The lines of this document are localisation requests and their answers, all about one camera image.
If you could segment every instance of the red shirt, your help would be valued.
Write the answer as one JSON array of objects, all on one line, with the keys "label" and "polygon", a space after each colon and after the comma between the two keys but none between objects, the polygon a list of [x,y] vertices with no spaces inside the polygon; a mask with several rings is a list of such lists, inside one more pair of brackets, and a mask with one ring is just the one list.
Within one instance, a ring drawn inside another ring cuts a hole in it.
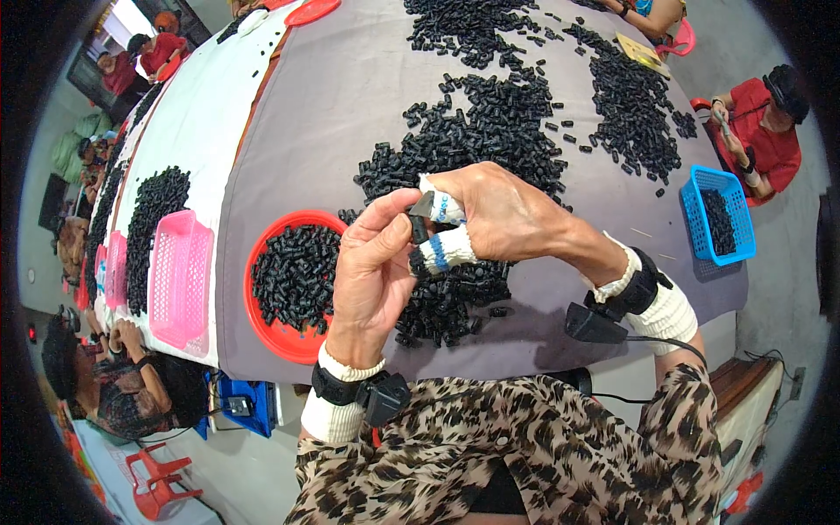
[{"label": "red shirt", "polygon": [[[747,146],[753,146],[755,170],[767,177],[776,193],[783,191],[793,180],[802,163],[796,130],[791,127],[785,132],[774,133],[760,125],[770,102],[770,92],[758,78],[751,78],[733,87],[729,94],[734,105],[729,112],[729,128],[741,140],[745,151]],[[714,137],[715,148],[729,164],[732,173],[737,175],[739,171],[734,170],[738,167],[735,155],[727,151],[719,132],[716,132]],[[749,195],[743,178],[739,178],[744,192]]]},{"label": "red shirt", "polygon": [[113,67],[113,71],[107,75],[102,75],[102,85],[114,95],[122,95],[123,92],[131,85],[137,75],[134,69],[134,64],[129,60],[129,54],[125,51],[115,56],[117,63]]},{"label": "red shirt", "polygon": [[[140,65],[143,66],[146,75],[156,73],[169,60],[172,53],[186,43],[186,39],[172,33],[160,33],[156,38],[155,48],[150,53],[143,53],[140,56]],[[181,54],[183,55],[181,58],[186,57],[186,50]]]}]

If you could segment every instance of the black wrist device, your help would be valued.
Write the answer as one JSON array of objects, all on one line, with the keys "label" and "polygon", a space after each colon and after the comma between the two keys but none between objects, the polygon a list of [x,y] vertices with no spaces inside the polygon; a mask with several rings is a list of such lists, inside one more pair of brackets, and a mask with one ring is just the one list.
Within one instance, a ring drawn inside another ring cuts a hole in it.
[{"label": "black wrist device", "polygon": [[627,337],[627,330],[618,325],[628,313],[638,315],[650,307],[656,299],[658,286],[669,290],[674,287],[656,267],[646,253],[631,246],[642,261],[642,269],[636,270],[627,287],[615,297],[603,303],[595,301],[592,291],[586,293],[581,306],[575,302],[566,312],[565,332],[573,339],[590,343],[618,344]]},{"label": "black wrist device", "polygon": [[312,389],[337,407],[359,403],[365,409],[365,421],[381,427],[396,416],[411,400],[406,380],[400,374],[382,370],[362,381],[340,381],[315,363],[312,368]]}]

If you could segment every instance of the blue basket of black parts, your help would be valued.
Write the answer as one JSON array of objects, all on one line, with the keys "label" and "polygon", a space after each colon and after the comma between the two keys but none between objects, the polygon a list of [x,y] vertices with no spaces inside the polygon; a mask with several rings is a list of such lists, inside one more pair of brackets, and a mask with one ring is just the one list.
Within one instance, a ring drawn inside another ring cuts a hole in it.
[{"label": "blue basket of black parts", "polygon": [[[712,247],[709,219],[700,190],[718,190],[726,202],[735,238],[735,251],[731,254],[718,255]],[[718,266],[725,266],[755,256],[753,221],[749,217],[747,199],[743,195],[741,182],[735,175],[693,165],[691,178],[680,190],[680,196],[685,205],[691,243],[694,245],[694,255],[697,259],[712,260]]]}]

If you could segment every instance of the pink plastic basket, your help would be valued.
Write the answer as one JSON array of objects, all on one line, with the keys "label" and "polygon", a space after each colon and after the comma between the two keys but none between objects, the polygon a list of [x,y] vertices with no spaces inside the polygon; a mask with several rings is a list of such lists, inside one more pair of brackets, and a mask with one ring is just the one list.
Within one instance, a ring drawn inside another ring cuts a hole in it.
[{"label": "pink plastic basket", "polygon": [[126,239],[119,231],[108,237],[108,257],[105,259],[105,304],[112,310],[125,304]]},{"label": "pink plastic basket", "polygon": [[207,353],[187,342],[207,329],[207,287],[213,231],[192,210],[171,213],[158,223],[150,270],[149,328],[177,349]]}]

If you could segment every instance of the black hair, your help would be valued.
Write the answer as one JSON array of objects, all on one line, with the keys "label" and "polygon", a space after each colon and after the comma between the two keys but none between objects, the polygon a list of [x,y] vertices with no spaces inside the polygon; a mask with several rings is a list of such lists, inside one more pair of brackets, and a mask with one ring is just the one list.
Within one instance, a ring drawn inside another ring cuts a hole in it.
[{"label": "black hair", "polygon": [[802,92],[799,74],[792,66],[782,64],[774,67],[764,77],[764,85],[769,89],[776,106],[789,114],[794,123],[801,124],[805,120],[811,105]]},{"label": "black hair", "polygon": [[76,378],[76,348],[79,339],[73,330],[65,325],[64,318],[58,314],[47,324],[47,336],[44,349],[41,350],[41,362],[47,382],[61,400],[70,400],[76,396],[78,379]]},{"label": "black hair", "polygon": [[143,44],[149,40],[151,40],[151,38],[149,38],[147,34],[137,33],[135,36],[131,37],[129,45],[126,46],[125,50],[128,51],[132,58],[134,58],[139,54],[140,48],[143,47]]},{"label": "black hair", "polygon": [[91,140],[90,139],[82,139],[79,141],[79,147],[76,149],[76,153],[79,155],[79,158],[84,160],[85,159],[85,152],[88,148],[91,147]]}]

